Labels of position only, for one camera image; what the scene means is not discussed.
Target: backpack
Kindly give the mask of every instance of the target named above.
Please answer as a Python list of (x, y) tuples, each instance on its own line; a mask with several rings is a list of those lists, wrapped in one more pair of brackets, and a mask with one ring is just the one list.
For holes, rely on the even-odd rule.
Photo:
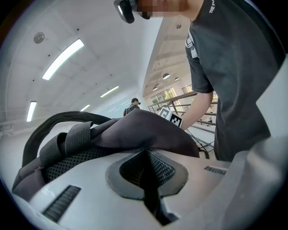
[[(83, 123), (74, 125), (68, 133), (56, 135), (37, 157), (39, 146), (51, 129), (66, 121)], [(135, 110), (129, 118), (110, 119), (88, 112), (64, 112), (47, 119), (29, 137), (12, 193), (29, 201), (46, 184), (85, 161), (139, 148), (157, 148), (199, 158), (194, 140), (157, 114)]]
[(124, 110), (124, 112), (123, 112), (123, 117), (125, 117), (128, 113), (131, 112), (132, 106), (133, 106), (133, 105), (131, 104), (128, 108), (126, 108), (126, 109)]

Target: ceiling light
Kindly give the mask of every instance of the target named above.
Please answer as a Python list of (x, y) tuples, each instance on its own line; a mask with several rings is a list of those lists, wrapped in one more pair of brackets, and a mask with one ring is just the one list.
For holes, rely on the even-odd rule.
[(127, 102), (129, 102), (129, 101), (126, 101), (126, 102), (122, 103), (121, 105), (124, 105), (124, 104), (127, 103)]
[(80, 110), (80, 112), (84, 111), (85, 109), (87, 109), (90, 105), (86, 105), (83, 109)]
[(108, 93), (111, 93), (112, 91), (114, 91), (115, 89), (118, 89), (119, 86), (114, 87), (113, 89), (109, 90), (108, 92), (104, 93), (103, 95), (101, 95), (100, 97), (104, 97), (106, 96)]
[(119, 11), (120, 11), (121, 15), (123, 16), (123, 11), (122, 11), (122, 9), (121, 9), (121, 7), (120, 7), (120, 6), (118, 6), (118, 9), (119, 9)]
[(29, 107), (29, 111), (28, 111), (28, 115), (27, 115), (27, 122), (30, 122), (32, 120), (32, 116), (33, 116), (33, 112), (35, 110), (37, 102), (31, 102), (30, 103), (30, 107)]
[(170, 77), (170, 74), (164, 74), (163, 75), (163, 80), (167, 79), (168, 77)]
[[(116, 108), (114, 108), (114, 109), (116, 109)], [(110, 113), (110, 112), (113, 111), (114, 109), (111, 109), (110, 111), (108, 111), (108, 113)]]
[(70, 45), (66, 50), (64, 50), (52, 63), (52, 65), (48, 68), (48, 70), (43, 75), (43, 79), (49, 80), (52, 75), (57, 71), (57, 69), (68, 59), (72, 54), (74, 54), (77, 50), (83, 47), (83, 42), (78, 39), (72, 45)]

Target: distant person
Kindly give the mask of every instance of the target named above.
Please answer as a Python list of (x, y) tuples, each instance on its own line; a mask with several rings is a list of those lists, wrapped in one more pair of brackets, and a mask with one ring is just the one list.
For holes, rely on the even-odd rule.
[(134, 110), (134, 109), (140, 109), (140, 108), (138, 107), (138, 105), (141, 105), (141, 103), (138, 101), (137, 98), (133, 98), (133, 99), (131, 100), (131, 105), (124, 110), (124, 112), (123, 112), (123, 117), (126, 116), (128, 113), (130, 113), (130, 112), (131, 112), (132, 110)]

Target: person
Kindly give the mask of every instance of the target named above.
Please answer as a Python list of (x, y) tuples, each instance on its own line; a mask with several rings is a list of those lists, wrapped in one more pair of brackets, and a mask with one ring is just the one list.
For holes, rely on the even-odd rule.
[(126, 116), (128, 113), (130, 113), (134, 109), (140, 109), (138, 105), (141, 105), (139, 100), (137, 98), (133, 98), (131, 100), (131, 105), (124, 110), (123, 117)]
[(198, 92), (182, 116), (185, 130), (208, 110), (218, 94), (214, 152), (232, 161), (270, 136), (256, 106), (285, 57), (263, 17), (244, 0), (139, 0), (151, 16), (183, 15), (191, 20), (185, 43), (192, 88)]

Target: metal railing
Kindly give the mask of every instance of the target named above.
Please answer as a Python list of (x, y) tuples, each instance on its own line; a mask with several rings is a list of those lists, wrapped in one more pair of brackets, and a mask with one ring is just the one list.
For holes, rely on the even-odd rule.
[[(162, 102), (158, 102), (158, 103), (155, 103), (155, 104), (153, 104), (153, 105), (150, 105), (150, 106), (148, 106), (148, 108), (149, 108), (150, 112), (154, 112), (154, 113), (158, 114), (159, 111), (160, 111), (163, 107), (168, 107), (168, 108), (171, 107), (171, 108), (173, 108), (173, 112), (175, 112), (176, 114), (184, 114), (184, 113), (186, 113), (186, 112), (184, 112), (184, 111), (177, 111), (176, 107), (190, 106), (191, 104), (184, 104), (184, 105), (179, 104), (179, 105), (175, 105), (175, 102), (178, 101), (178, 100), (180, 100), (180, 99), (188, 98), (188, 97), (194, 97), (194, 96), (196, 96), (196, 95), (197, 95), (196, 92), (185, 93), (185, 94), (182, 94), (182, 95), (180, 95), (180, 96), (173, 97), (173, 98), (170, 98), (170, 99), (168, 99), (168, 100), (164, 100), (164, 101), (162, 101)], [(213, 101), (213, 102), (211, 103), (211, 105), (216, 105), (216, 104), (218, 104), (218, 101)], [(209, 112), (207, 112), (207, 113), (205, 113), (205, 115), (216, 116), (216, 113), (212, 113), (212, 112), (209, 113)], [(207, 124), (207, 125), (210, 125), (210, 126), (215, 126), (215, 125), (216, 125), (216, 123), (213, 123), (213, 122), (210, 122), (210, 121), (198, 120), (197, 122), (198, 122), (198, 124)], [(213, 134), (215, 133), (215, 132), (212, 131), (212, 130), (209, 130), (209, 129), (204, 128), (204, 127), (206, 127), (206, 126), (204, 126), (204, 125), (203, 125), (203, 128), (202, 128), (202, 127), (195, 126), (195, 125), (191, 125), (191, 127), (197, 128), (197, 129), (200, 129), (200, 130), (209, 132), (209, 133), (213, 133)]]

